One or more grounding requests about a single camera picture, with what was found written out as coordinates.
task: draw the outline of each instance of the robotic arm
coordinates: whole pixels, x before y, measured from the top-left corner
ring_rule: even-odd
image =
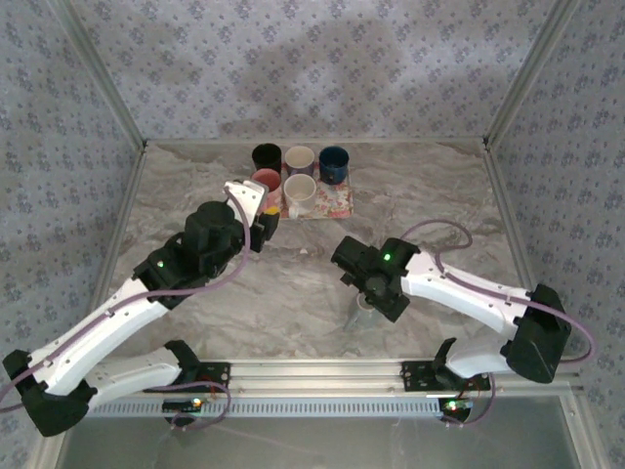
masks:
[[[182,233],[151,252],[108,300],[69,332],[30,354],[15,350],[3,360],[12,379],[24,376],[16,387],[43,436],[67,430],[89,408],[121,396],[196,380],[199,360],[184,341],[169,342],[142,357],[105,357],[186,298],[173,296],[171,290],[201,287],[225,270],[244,246],[241,217],[250,228],[252,250],[260,252],[271,238],[279,214],[257,215],[267,188],[251,181],[228,182],[225,192],[229,200],[200,205],[187,217]]]
[[[453,308],[486,324],[492,333],[479,339],[447,339],[434,361],[437,380],[451,389],[480,373],[514,371],[538,383],[553,381],[570,334],[570,324],[513,301],[551,307],[563,312],[558,294],[539,284],[533,292],[491,282],[442,264],[433,255],[402,239],[389,238],[377,249],[346,236],[332,262],[367,303],[395,322],[409,304],[406,295],[420,296]],[[474,286],[461,286],[450,277]],[[496,296],[485,291],[498,292]]]

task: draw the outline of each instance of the blue patterned wall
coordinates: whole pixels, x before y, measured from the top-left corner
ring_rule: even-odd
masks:
[[[136,154],[47,4],[2,9],[4,358],[45,345],[86,314]],[[12,392],[8,401],[17,399]],[[23,411],[0,415],[0,468],[23,466],[33,430]]]
[[[553,0],[75,0],[147,139],[484,135]]]
[[[625,467],[624,129],[625,4],[582,1],[496,153],[537,277],[599,339],[582,376],[614,467]]]

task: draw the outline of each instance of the gray marble surface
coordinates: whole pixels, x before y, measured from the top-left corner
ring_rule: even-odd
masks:
[[[308,145],[317,154],[326,146],[292,143],[297,144]],[[147,147],[111,290],[150,251],[181,231],[186,216],[200,203],[223,200],[226,180],[251,175],[254,146]],[[441,305],[413,299],[395,324],[383,320],[374,328],[343,331],[356,291],[339,281],[342,272],[330,263],[330,256],[345,235],[380,246],[417,222],[449,218],[471,230],[475,244],[448,254],[446,262],[489,279],[518,283],[479,147],[416,143],[343,147],[351,156],[351,218],[280,222],[273,239],[262,253],[252,253],[235,282],[188,298],[135,334],[116,354],[147,353],[182,338],[204,359],[430,357],[443,339],[471,336],[482,328]],[[436,249],[459,242],[460,234],[431,226],[414,234],[413,240],[422,248]]]

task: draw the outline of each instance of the floral tray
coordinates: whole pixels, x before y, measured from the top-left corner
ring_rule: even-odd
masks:
[[[286,165],[282,164],[282,181],[286,181]],[[314,164],[314,180],[316,181],[316,205],[314,210],[298,218],[314,220],[320,218],[348,218],[354,213],[354,198],[350,185],[350,174],[341,184],[329,186],[319,179],[319,163]],[[284,194],[280,206],[280,219],[289,218],[288,207]]]

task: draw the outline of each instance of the white mug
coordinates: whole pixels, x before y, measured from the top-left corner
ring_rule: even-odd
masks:
[[[308,174],[294,174],[284,183],[283,193],[289,207],[289,218],[297,218],[314,209],[316,182]]]
[[[314,151],[308,147],[291,147],[284,154],[286,163],[286,174],[308,174],[314,173]]]

